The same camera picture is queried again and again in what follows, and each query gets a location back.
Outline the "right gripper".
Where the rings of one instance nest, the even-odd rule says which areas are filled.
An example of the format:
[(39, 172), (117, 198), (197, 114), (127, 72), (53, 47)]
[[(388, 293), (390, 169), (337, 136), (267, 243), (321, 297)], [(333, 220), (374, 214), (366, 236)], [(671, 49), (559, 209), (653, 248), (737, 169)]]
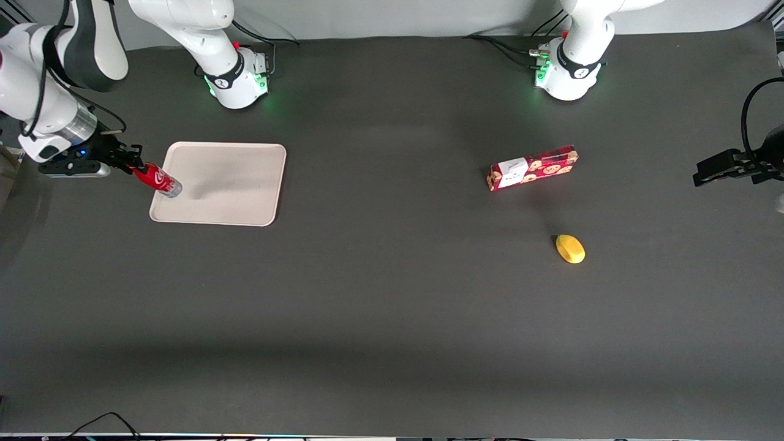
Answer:
[(126, 145), (114, 136), (92, 134), (72, 142), (56, 134), (18, 137), (23, 151), (39, 168), (119, 168), (126, 174), (146, 175), (142, 145)]

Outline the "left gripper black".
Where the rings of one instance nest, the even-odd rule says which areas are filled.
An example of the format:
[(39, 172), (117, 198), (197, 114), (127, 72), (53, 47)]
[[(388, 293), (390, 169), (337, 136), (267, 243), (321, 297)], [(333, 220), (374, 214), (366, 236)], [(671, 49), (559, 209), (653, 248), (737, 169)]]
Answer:
[(693, 175), (695, 187), (728, 178), (752, 178), (753, 184), (769, 179), (783, 181), (782, 124), (770, 131), (761, 147), (757, 149), (750, 148), (748, 129), (747, 126), (743, 126), (743, 147), (747, 153), (747, 165), (745, 165), (745, 153), (739, 149), (728, 149), (698, 162), (697, 173)]

